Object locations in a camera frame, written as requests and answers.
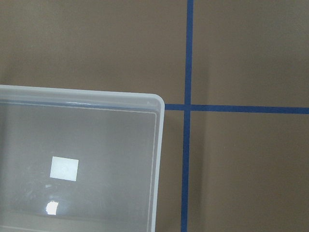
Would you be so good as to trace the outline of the translucent plastic storage box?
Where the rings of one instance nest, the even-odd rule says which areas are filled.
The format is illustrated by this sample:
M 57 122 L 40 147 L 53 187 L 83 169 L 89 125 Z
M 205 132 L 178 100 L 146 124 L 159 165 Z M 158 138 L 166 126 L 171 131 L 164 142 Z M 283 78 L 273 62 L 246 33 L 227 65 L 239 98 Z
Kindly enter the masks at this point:
M 165 103 L 156 94 L 0 87 L 3 232 L 153 232 Z M 52 157 L 79 160 L 76 181 Z

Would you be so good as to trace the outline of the white label in box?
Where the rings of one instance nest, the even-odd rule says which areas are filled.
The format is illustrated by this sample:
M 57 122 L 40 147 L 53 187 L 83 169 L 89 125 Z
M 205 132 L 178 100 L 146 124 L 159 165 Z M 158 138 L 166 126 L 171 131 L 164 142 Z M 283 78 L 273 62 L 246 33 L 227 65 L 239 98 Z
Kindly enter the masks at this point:
M 50 177 L 55 179 L 76 181 L 79 160 L 52 157 Z

